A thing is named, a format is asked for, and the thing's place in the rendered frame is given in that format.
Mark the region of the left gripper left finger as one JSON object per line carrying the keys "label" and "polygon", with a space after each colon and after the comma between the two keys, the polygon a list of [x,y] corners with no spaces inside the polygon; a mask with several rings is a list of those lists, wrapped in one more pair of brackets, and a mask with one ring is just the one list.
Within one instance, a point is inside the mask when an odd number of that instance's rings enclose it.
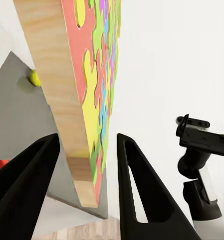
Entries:
{"label": "left gripper left finger", "polygon": [[59,153],[54,133],[0,169],[0,240],[31,240]]}

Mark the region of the tennis ball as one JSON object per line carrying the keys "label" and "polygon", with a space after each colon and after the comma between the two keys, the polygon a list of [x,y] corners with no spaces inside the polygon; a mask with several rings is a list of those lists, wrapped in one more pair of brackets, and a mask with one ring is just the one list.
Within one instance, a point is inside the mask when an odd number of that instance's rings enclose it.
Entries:
{"label": "tennis ball", "polygon": [[34,85],[40,87],[41,84],[36,71],[37,70],[34,70],[34,69],[32,70],[32,72],[29,75],[29,79]]}

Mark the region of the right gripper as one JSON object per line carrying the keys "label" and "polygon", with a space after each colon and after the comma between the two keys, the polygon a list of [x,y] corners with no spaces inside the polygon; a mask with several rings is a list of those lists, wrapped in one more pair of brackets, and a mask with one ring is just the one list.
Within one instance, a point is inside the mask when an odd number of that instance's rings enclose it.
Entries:
{"label": "right gripper", "polygon": [[211,154],[224,156],[224,134],[214,134],[186,127],[189,113],[184,116],[176,129],[179,145],[186,147],[188,158],[195,163],[206,163]]}

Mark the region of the jigsaw puzzle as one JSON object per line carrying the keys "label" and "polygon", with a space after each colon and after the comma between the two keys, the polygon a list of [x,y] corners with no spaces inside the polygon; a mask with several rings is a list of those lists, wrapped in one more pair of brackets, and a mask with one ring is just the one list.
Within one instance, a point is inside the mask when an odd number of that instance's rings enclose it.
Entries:
{"label": "jigsaw puzzle", "polygon": [[13,0],[83,207],[98,208],[122,0]]}

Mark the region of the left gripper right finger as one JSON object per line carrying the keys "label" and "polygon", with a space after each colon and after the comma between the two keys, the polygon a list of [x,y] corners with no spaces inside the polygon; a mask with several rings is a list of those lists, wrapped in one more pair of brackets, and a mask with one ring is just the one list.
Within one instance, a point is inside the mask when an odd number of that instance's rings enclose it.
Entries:
{"label": "left gripper right finger", "polygon": [[[121,240],[200,240],[146,156],[131,137],[117,136]],[[138,222],[129,167],[148,223]]]}

